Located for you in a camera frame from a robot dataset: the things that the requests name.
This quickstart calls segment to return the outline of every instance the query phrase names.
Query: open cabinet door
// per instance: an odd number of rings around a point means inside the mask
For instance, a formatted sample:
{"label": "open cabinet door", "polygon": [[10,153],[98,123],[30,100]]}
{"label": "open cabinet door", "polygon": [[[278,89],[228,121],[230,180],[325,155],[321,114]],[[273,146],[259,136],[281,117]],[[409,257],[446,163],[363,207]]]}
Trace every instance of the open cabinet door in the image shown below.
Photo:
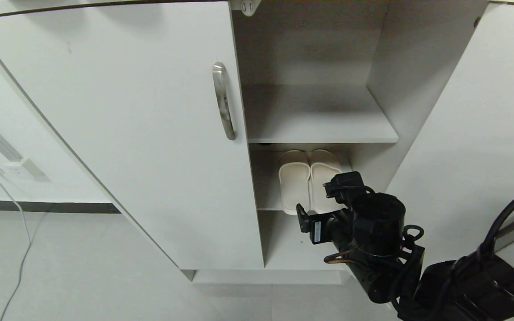
{"label": "open cabinet door", "polygon": [[181,269],[263,268],[230,15],[174,2],[0,16],[2,63]]}
{"label": "open cabinet door", "polygon": [[514,198],[514,6],[488,6],[387,192],[426,230],[426,264],[475,250]]}

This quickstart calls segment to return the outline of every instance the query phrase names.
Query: white wall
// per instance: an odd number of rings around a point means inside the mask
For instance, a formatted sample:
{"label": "white wall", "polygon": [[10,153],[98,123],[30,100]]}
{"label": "white wall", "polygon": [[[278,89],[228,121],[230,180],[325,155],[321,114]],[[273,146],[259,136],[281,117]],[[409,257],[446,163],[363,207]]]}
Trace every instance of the white wall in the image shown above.
{"label": "white wall", "polygon": [[[0,134],[50,179],[35,182],[8,174],[4,184],[18,201],[110,203],[70,158],[0,74]],[[0,167],[8,160],[0,153]],[[0,189],[0,200],[8,200]]]}

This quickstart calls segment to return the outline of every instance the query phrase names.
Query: white slipper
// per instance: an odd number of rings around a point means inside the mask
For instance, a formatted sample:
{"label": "white slipper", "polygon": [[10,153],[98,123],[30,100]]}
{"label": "white slipper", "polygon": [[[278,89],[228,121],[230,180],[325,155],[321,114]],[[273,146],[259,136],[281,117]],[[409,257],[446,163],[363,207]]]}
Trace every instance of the white slipper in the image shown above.
{"label": "white slipper", "polygon": [[333,198],[326,198],[323,184],[335,175],[342,173],[340,162],[332,152],[318,149],[311,154],[312,210],[316,213],[328,213],[343,209]]}
{"label": "white slipper", "polygon": [[279,160],[279,181],[281,184],[281,204],[284,213],[296,215],[296,205],[301,204],[305,211],[311,209],[308,196],[308,178],[311,168],[307,155],[300,150],[290,150]]}

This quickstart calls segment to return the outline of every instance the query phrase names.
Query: power cord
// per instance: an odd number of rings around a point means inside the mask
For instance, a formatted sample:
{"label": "power cord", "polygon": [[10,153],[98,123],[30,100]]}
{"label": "power cord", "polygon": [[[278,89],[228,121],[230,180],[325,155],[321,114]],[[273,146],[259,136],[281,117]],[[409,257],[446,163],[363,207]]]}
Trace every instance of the power cord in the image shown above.
{"label": "power cord", "polygon": [[485,240],[483,240],[483,242],[479,246],[480,252],[487,252],[490,255],[494,254],[495,239],[497,238],[497,234],[499,233],[499,230],[501,230],[503,223],[513,212],[514,199],[505,207],[505,209],[502,210],[502,212],[497,216],[497,218],[491,225],[491,228],[489,229],[489,232],[487,233]]}
{"label": "power cord", "polygon": [[25,259],[27,258],[27,254],[29,254],[29,250],[31,250],[31,244],[33,243],[33,240],[31,240],[31,235],[29,235],[29,229],[27,228],[27,221],[25,220],[25,213],[23,213],[23,208],[11,196],[11,194],[7,191],[7,189],[4,187],[4,185],[1,182],[0,182],[0,187],[3,189],[3,191],[6,193],[6,195],[11,199],[11,201],[17,206],[17,208],[21,212],[21,217],[23,218],[23,225],[25,226],[25,232],[27,232],[27,239],[29,240],[29,246],[27,247],[27,250],[25,251],[23,259],[21,260],[21,266],[19,268],[19,281],[17,282],[17,286],[15,286],[15,290],[13,290],[12,295],[9,297],[9,300],[7,301],[4,311],[2,312],[1,317],[0,317],[0,321],[3,321],[3,319],[5,317],[5,313],[7,312],[7,309],[9,307],[9,304],[13,300],[13,297],[15,296],[15,293],[17,292],[17,289],[19,288],[19,285],[21,284],[21,278],[23,276],[23,265],[25,264]]}

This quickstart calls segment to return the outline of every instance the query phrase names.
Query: baseboard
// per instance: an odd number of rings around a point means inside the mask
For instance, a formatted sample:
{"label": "baseboard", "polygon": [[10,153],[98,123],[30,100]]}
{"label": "baseboard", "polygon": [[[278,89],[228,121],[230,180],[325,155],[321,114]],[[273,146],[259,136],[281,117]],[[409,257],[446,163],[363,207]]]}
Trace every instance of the baseboard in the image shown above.
{"label": "baseboard", "polygon": [[[47,203],[19,202],[26,212],[51,213],[87,213],[87,214],[120,214],[111,203]],[[11,201],[0,201],[0,211],[17,211]]]}

